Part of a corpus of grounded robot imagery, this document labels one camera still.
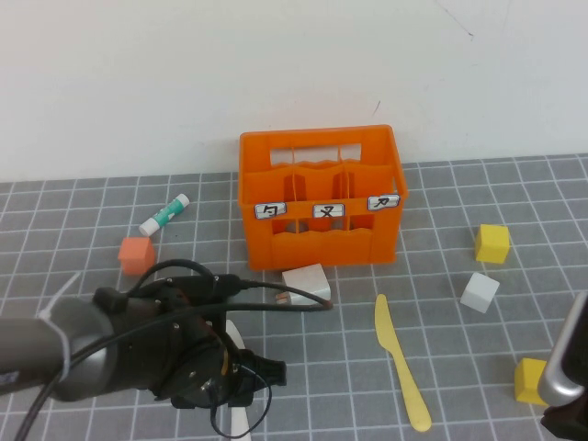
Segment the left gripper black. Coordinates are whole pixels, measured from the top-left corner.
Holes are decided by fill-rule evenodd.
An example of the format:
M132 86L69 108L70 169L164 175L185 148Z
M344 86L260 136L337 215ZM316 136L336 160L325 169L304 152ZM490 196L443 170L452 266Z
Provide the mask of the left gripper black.
M239 349L226 332L224 300L111 298L114 334L149 322L107 348L107 391L148 390L176 409L246 407L259 390L287 385L284 361Z

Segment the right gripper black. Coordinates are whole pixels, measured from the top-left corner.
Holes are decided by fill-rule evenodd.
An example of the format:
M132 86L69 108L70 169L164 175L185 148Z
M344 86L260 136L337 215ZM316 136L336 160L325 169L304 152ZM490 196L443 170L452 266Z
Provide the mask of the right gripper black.
M587 441L587 406L570 403L550 407L544 412L541 424L559 439Z

